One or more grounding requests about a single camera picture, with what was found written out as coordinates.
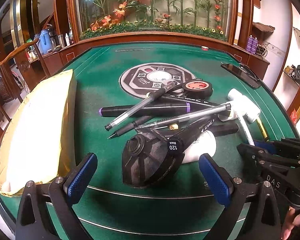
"green felt surface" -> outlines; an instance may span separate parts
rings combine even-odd
[[[89,183],[90,187],[80,202],[73,206],[78,217],[90,222],[83,224],[94,239],[202,239],[205,232],[172,237],[145,236],[116,229],[153,235],[204,231],[211,228],[223,209],[213,196],[207,196],[211,192],[197,162],[181,165],[171,180],[155,187],[136,189],[122,183],[121,153],[125,142],[135,131],[108,140],[115,129],[107,132],[104,126],[113,118],[100,117],[98,110],[104,106],[139,102],[140,99],[121,89],[118,80],[125,70],[149,62],[179,65],[196,77],[211,82],[214,92],[209,100],[215,103],[226,102],[228,92],[236,88],[261,109],[260,118],[270,139],[295,137],[285,116],[265,89],[253,90],[220,67],[221,62],[237,65],[226,53],[166,43],[128,43],[89,50],[66,69],[74,70],[78,82],[74,128],[76,161],[79,163],[88,152],[94,152],[98,157],[98,169]],[[262,140],[257,124],[248,126],[252,137]],[[244,135],[239,131],[216,140],[217,150],[213,157],[216,163],[231,176],[245,178],[247,174],[236,150],[239,143],[246,142]],[[16,216],[20,199],[2,199]],[[247,207],[239,219],[245,217]],[[66,239],[53,208],[49,207],[49,210],[61,238]],[[237,223],[230,239],[235,238],[241,225],[242,221]]]

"gold pillar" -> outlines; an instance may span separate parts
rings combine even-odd
[[[40,32],[38,0],[11,0],[10,29],[15,49]]]

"screw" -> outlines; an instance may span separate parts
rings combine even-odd
[[[55,182],[58,184],[63,182],[63,177],[56,177]]]
[[[265,181],[263,182],[263,185],[265,185],[266,187],[270,187],[270,186],[271,186],[270,182],[267,181],[267,180],[265,180]]]
[[[34,183],[34,182],[33,182],[32,180],[31,180],[31,181],[28,181],[27,184],[26,184],[26,186],[27,186],[27,187],[31,187],[31,186],[33,185],[33,183]]]
[[[242,182],[242,179],[240,179],[239,177],[235,177],[233,178],[233,181],[235,184],[240,184]]]

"transparent pen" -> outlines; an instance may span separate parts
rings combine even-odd
[[[105,126],[106,130],[109,131],[113,127],[117,126],[124,120],[126,120],[128,117],[132,116],[134,113],[136,113],[138,110],[146,106],[147,104],[153,102],[158,97],[163,95],[164,93],[168,92],[170,89],[174,88],[178,83],[176,81],[167,81],[167,84],[151,94],[149,97],[143,99],[140,103],[134,105],[129,110],[125,111],[123,114],[120,114],[117,118],[115,118],[111,123],[107,124]]]
[[[213,106],[213,107],[203,109],[200,111],[196,111],[196,112],[192,112],[192,113],[188,113],[188,114],[182,114],[182,115],[178,115],[175,117],[165,118],[165,119],[154,121],[151,123],[146,123],[146,124],[138,126],[136,128],[136,130],[140,129],[140,128],[156,129],[158,127],[163,127],[163,126],[167,126],[167,125],[174,124],[174,123],[188,121],[192,118],[202,117],[202,116],[206,116],[206,115],[210,115],[210,114],[216,114],[221,111],[228,110],[230,108],[231,108],[231,104],[229,104],[229,103],[220,105],[220,106]]]

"smartphone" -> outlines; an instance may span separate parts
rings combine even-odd
[[[257,78],[251,77],[251,74],[244,69],[244,67],[236,67],[232,64],[221,64],[221,67],[235,75],[237,78],[241,79],[243,82],[245,82],[248,86],[250,86],[253,89],[259,88],[261,85],[254,79]]]

